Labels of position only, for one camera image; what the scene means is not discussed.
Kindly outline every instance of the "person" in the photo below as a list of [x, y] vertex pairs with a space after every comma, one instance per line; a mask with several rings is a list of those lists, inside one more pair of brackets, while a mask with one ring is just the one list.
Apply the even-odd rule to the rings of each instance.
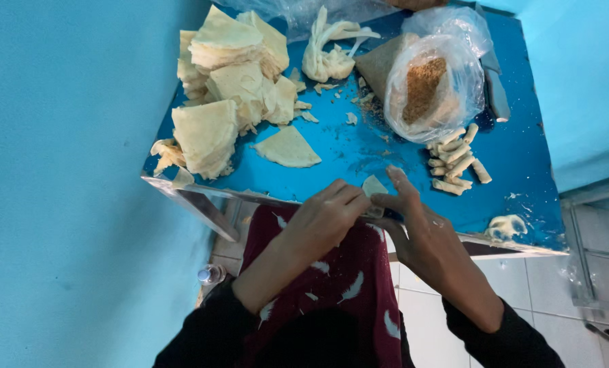
[[[402, 170], [386, 173], [397, 196], [367, 198], [335, 180], [297, 211], [261, 205], [238, 278], [186, 317], [155, 367], [414, 367], [382, 229], [398, 260], [442, 296], [449, 330], [484, 367], [563, 367], [496, 295], [452, 223], [421, 203]], [[400, 213], [406, 230], [359, 219], [371, 205]]]

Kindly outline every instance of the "blue wall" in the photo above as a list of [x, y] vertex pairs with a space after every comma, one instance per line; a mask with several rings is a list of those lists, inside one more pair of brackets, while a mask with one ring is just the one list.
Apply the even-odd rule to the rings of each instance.
[[488, 0], [518, 14], [560, 192], [609, 178], [609, 0]]
[[147, 367], [210, 230], [139, 178], [196, 0], [0, 1], [0, 367]]

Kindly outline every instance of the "white tile floor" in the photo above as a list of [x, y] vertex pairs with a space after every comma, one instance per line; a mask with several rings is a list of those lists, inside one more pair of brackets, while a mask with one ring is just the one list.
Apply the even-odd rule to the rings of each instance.
[[[498, 295], [545, 336], [566, 367], [609, 368], [609, 343], [589, 332], [580, 317], [587, 314], [572, 306], [569, 282], [557, 268], [565, 261], [563, 258], [566, 257], [475, 263]], [[438, 293], [400, 263], [391, 263], [391, 274], [398, 274], [393, 284], [399, 308], [405, 316], [405, 325], [412, 326], [407, 328], [407, 338], [414, 364], [421, 368], [481, 368], [447, 329]], [[609, 328], [601, 323], [596, 326]]]
[[[254, 204], [242, 205], [236, 222], [241, 242], [228, 243], [218, 238], [212, 259], [240, 267], [248, 233], [244, 219], [249, 219], [254, 209]], [[602, 211], [580, 208], [578, 221], [589, 246], [609, 251], [609, 212]], [[604, 235], [598, 238], [594, 232]], [[388, 237], [387, 243], [389, 251], [395, 251]], [[571, 283], [565, 275], [570, 262], [567, 256], [475, 261], [496, 293], [545, 336], [566, 367], [609, 368], [609, 343], [589, 332], [582, 321], [586, 319], [607, 329], [609, 312], [593, 313], [573, 306]], [[440, 295], [398, 262], [391, 263], [391, 278], [405, 316], [414, 364], [419, 368], [480, 368], [466, 353], [463, 343], [447, 329]], [[603, 274], [600, 280], [602, 292], [609, 293], [609, 275]]]

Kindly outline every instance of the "hand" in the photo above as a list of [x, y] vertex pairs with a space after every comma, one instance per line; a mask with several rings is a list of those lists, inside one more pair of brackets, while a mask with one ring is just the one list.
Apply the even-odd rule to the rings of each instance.
[[232, 284], [236, 298], [258, 313], [272, 298], [345, 238], [371, 201], [338, 179], [306, 200], [286, 228]]
[[386, 168], [398, 196], [373, 195], [373, 204], [398, 211], [407, 232], [392, 219], [372, 223], [388, 231], [398, 260], [438, 291], [477, 327], [487, 333], [500, 328], [504, 305], [488, 280], [472, 262], [452, 223], [420, 202], [418, 190], [405, 173], [393, 165]]

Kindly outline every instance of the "black sleeve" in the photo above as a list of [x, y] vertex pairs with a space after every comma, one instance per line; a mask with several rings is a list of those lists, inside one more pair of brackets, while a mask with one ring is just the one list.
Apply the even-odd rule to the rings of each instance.
[[448, 329], [465, 343], [466, 351], [484, 368], [564, 367], [561, 358], [543, 336], [523, 320], [505, 301], [502, 325], [495, 333], [485, 333], [443, 298]]
[[257, 317], [234, 296], [231, 282], [216, 286], [186, 317], [182, 330], [157, 355], [155, 368], [233, 366]]

